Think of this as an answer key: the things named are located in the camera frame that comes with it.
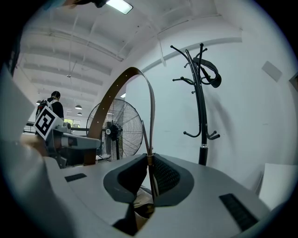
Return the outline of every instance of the ceiling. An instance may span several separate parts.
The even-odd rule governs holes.
[[[98,91],[129,53],[183,21],[217,14],[214,0],[127,0],[126,15],[105,5],[40,10],[25,27],[18,67],[41,99],[58,90],[61,103],[88,117]]]

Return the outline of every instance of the industrial fan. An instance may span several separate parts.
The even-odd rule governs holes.
[[[87,129],[91,126],[99,104],[88,117]],[[96,155],[102,159],[113,161],[134,155],[143,139],[141,118],[135,108],[124,100],[114,99],[98,139],[102,141],[102,145],[97,149]]]

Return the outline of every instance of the ceiling light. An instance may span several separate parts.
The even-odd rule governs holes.
[[[76,105],[74,108],[75,109],[78,109],[78,110],[82,110],[82,106],[81,105]]]
[[[132,9],[132,6],[123,0],[109,0],[107,1],[107,4],[122,12],[123,14],[129,13],[129,11]]]

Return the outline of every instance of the lamp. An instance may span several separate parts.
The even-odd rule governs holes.
[[[75,109],[78,109],[78,110],[82,110],[82,106],[81,105],[76,105],[74,108]]]

